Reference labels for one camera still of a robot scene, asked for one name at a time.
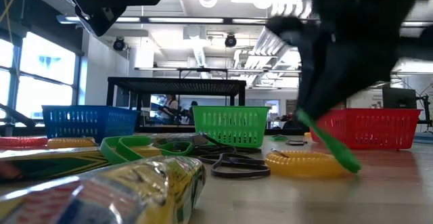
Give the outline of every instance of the wooden surface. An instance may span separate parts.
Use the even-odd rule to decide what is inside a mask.
[[[271,148],[325,152],[317,143]],[[433,146],[401,151],[356,152],[359,177],[302,180],[270,176],[255,180],[208,180],[191,224],[433,223]]]

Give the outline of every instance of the red basket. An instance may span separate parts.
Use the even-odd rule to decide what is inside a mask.
[[[350,149],[409,149],[420,112],[418,109],[348,108],[328,112],[317,124]],[[320,142],[314,132],[311,137]]]

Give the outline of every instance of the black metal table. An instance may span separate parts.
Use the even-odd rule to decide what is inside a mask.
[[[137,102],[143,94],[215,95],[230,97],[230,106],[234,106],[239,95],[239,106],[245,106],[246,81],[108,77],[107,106],[113,106],[114,86],[136,93]]]

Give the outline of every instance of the plastic basket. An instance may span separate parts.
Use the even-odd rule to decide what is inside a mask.
[[[207,133],[227,145],[259,148],[268,110],[264,106],[194,106],[196,132]]]
[[[328,112],[317,124],[350,149],[409,149],[420,112],[417,109],[348,108]],[[320,142],[314,132],[311,136]]]
[[[138,111],[112,106],[42,106],[47,137],[132,135]]]

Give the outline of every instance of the person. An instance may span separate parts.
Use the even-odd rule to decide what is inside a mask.
[[[194,111],[192,110],[193,106],[198,106],[198,103],[196,101],[192,101],[191,102],[191,106],[189,107],[189,112],[188,112],[188,124],[189,125],[195,125],[194,122]]]
[[[178,110],[179,103],[176,100],[176,95],[166,95],[166,102],[164,104],[164,107],[161,108],[161,118],[162,118],[162,124],[171,125],[175,121],[175,114],[173,113],[173,110]]]

